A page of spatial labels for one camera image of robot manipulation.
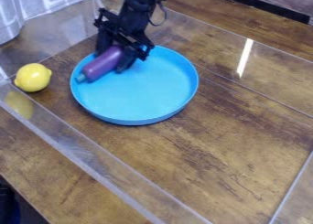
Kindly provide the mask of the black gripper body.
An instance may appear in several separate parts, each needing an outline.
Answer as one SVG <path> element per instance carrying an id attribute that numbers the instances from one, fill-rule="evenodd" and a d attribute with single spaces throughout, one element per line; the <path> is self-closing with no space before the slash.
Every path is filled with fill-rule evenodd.
<path id="1" fill-rule="evenodd" d="M 145 36 L 149 14 L 155 5 L 122 3 L 120 12 L 113 14 L 105 8 L 98 9 L 98 17 L 93 25 L 106 27 L 112 34 L 112 43 L 117 42 L 122 48 L 138 45 L 137 59 L 144 60 L 153 49 L 153 44 Z"/>

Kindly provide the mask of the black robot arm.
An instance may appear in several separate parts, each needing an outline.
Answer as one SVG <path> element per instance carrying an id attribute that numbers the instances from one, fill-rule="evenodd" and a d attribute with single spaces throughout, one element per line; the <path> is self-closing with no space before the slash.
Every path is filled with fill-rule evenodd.
<path id="1" fill-rule="evenodd" d="M 94 54 L 100 56 L 108 48 L 117 44 L 121 47 L 121 58 L 117 62 L 116 71 L 128 69 L 136 59 L 145 60 L 153 44 L 145 35 L 155 7 L 161 11 L 164 0 L 122 0 L 120 12 L 110 13 L 104 7 L 98 9 L 98 17 L 93 20 L 97 27 Z"/>

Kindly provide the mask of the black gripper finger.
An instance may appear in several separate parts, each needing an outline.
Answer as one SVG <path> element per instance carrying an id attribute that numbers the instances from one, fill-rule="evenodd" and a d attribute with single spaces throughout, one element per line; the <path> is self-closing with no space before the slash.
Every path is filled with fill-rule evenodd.
<path id="1" fill-rule="evenodd" d="M 137 50 L 138 49 L 140 49 L 138 45 L 126 46 L 122 49 L 122 55 L 121 55 L 121 58 L 120 58 L 120 61 L 117 63 L 117 67 L 116 67 L 117 73 L 121 73 L 132 66 L 132 64 L 137 58 Z"/>
<path id="2" fill-rule="evenodd" d="M 106 27 L 97 28 L 97 37 L 94 43 L 94 53 L 100 56 L 112 45 L 112 34 Z"/>

